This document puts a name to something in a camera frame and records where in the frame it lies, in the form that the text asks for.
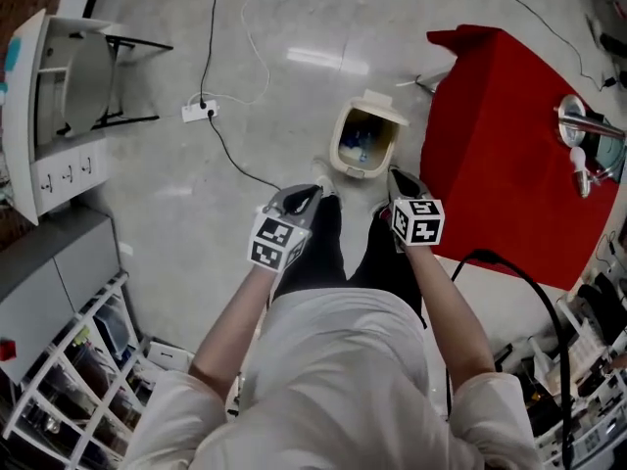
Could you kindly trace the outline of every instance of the trash can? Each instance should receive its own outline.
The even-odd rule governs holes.
[[[366,90],[351,99],[335,124],[330,160],[333,167],[358,179],[387,170],[401,126],[410,123],[392,108],[392,98]]]

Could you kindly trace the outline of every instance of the white cabinet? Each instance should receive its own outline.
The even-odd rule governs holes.
[[[55,156],[37,161],[31,167],[35,206],[43,214],[61,204],[61,170]]]
[[[64,201],[80,193],[80,172],[78,171],[78,149],[60,153],[58,159],[61,173],[61,193]]]
[[[100,139],[78,149],[80,191],[102,183],[107,179],[107,140]]]
[[[109,177],[107,140],[98,139],[30,166],[37,215],[42,215]]]

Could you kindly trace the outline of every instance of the red object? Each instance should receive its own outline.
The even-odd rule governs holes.
[[[555,107],[575,92],[501,29],[461,25],[427,38],[458,55],[434,96],[420,160],[446,213],[434,252],[461,259],[492,249],[537,282],[569,290],[618,191],[608,180],[582,199],[572,181]]]
[[[16,342],[11,340],[0,341],[0,362],[6,362],[15,358],[16,354]]]

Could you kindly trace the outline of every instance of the person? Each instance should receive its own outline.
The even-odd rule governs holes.
[[[276,274],[254,266],[196,352],[162,373],[121,468],[541,468],[518,380],[495,372],[481,324],[428,247],[397,254],[386,216],[347,279],[341,201],[323,198],[284,272],[246,370],[239,416],[224,404]],[[427,399],[421,300],[451,374],[448,423]]]

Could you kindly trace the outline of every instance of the floor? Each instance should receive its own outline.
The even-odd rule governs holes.
[[[240,21],[247,0],[217,0],[213,59],[206,89],[258,100],[219,98],[216,126],[233,157],[280,186],[308,180],[311,158],[327,154],[336,118],[348,99],[367,89],[392,96],[410,120],[397,160],[417,172],[429,98],[397,87],[417,73],[453,61],[425,33],[458,24],[502,27],[556,69],[615,123],[627,118],[618,91],[599,92],[579,75],[574,52],[512,0],[248,0],[245,19],[266,72]],[[524,0],[583,57],[598,82],[612,74],[609,58],[590,36],[588,0]],[[246,247],[255,207],[270,188],[239,174],[205,121],[182,123],[180,109],[198,92],[208,49],[212,0],[98,0],[95,18],[127,24],[147,39],[171,43],[168,53],[133,53],[124,67],[128,116],[157,112],[157,122],[108,129],[115,176],[88,201],[116,223],[129,292],[141,329],[194,351],[249,268]],[[361,259],[367,212],[385,182],[340,180],[342,248],[347,272]],[[624,204],[614,221],[624,217]],[[455,262],[444,260],[452,271]],[[548,324],[524,282],[469,267],[458,280],[484,323],[494,350]],[[560,291],[550,289],[555,300]],[[434,400],[443,404],[444,372],[427,334]]]

